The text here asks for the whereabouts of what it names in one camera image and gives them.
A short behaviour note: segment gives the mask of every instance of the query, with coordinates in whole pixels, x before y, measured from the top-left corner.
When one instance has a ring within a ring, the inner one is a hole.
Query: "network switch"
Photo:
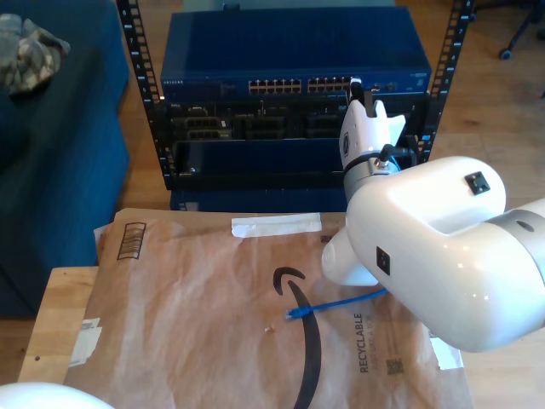
[[[423,94],[430,75],[406,8],[252,9],[172,14],[161,81],[193,103],[344,95],[353,77]]]

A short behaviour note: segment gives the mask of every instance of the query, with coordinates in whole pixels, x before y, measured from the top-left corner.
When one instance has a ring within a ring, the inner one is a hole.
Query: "blue couch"
[[[37,313],[52,268],[96,263],[93,230],[129,165],[117,107],[129,78],[112,0],[2,0],[72,51],[30,96],[0,94],[0,315]]]

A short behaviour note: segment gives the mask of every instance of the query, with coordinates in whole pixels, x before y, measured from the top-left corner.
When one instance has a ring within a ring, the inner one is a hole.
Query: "blue cable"
[[[370,300],[371,298],[375,298],[378,296],[381,296],[382,294],[386,294],[387,290],[380,290],[377,292],[372,292],[371,294],[367,294],[365,296],[361,297],[355,297],[355,298],[348,298],[346,300],[340,300],[335,302],[327,302],[326,304],[319,304],[319,305],[313,305],[312,307],[299,307],[294,308],[288,311],[285,315],[285,318],[287,320],[296,320],[297,318],[302,318],[305,315],[309,315],[310,313],[314,311],[323,311],[325,309],[330,309],[333,307],[338,307],[339,305],[345,305],[345,304],[351,304],[352,302],[359,302],[359,301],[365,301]]]
[[[398,165],[398,161],[397,161],[397,160],[395,160],[395,158],[394,158],[394,157],[391,157],[391,158],[390,158],[390,160],[392,161],[392,163],[393,163],[393,164],[395,164],[395,165],[396,165],[396,167],[398,168],[398,170],[399,170],[399,171],[401,171],[401,167],[400,167],[400,166]]]

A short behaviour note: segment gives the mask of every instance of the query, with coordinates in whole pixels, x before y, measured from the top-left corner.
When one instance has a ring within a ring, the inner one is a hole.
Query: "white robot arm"
[[[380,101],[375,107],[370,118],[353,100],[342,126],[347,219],[324,249],[325,276],[380,282],[433,334],[468,352],[542,328],[545,199],[504,213],[500,176],[473,158],[398,171],[382,148],[395,144],[402,121],[386,118]]]

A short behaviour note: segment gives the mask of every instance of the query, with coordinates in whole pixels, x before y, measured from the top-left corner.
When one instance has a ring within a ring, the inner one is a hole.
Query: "barcode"
[[[403,372],[403,362],[401,358],[396,358],[393,360],[386,360],[386,368],[388,375],[398,375]]]
[[[138,260],[142,244],[144,243],[145,231],[145,223],[135,222],[125,224],[123,239],[121,240],[121,246],[119,246],[118,260],[123,260],[124,258]]]

